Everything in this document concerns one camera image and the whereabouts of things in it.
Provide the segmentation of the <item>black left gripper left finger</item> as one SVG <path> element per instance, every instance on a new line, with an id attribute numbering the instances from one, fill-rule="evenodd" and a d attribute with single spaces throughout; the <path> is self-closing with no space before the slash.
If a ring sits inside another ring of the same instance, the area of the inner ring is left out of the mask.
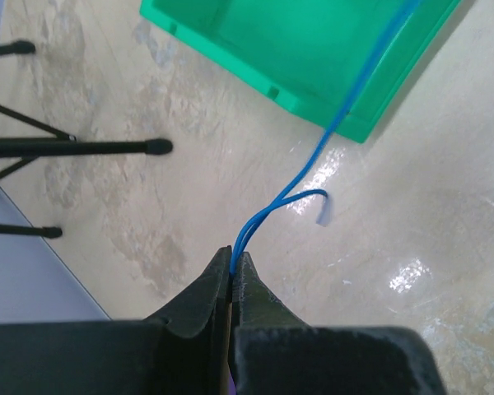
<path id="1" fill-rule="evenodd" d="M 147 317 L 162 326 L 159 394 L 228 393 L 231 247 L 217 250 L 203 272 Z"/>

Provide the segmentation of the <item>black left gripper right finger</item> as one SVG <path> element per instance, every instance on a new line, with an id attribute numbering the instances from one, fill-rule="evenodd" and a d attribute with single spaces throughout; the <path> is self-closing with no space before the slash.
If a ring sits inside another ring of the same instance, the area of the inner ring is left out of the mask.
<path id="1" fill-rule="evenodd" d="M 229 367 L 238 394 L 310 394 L 313 328 L 261 280 L 249 253 L 232 278 Z"/>

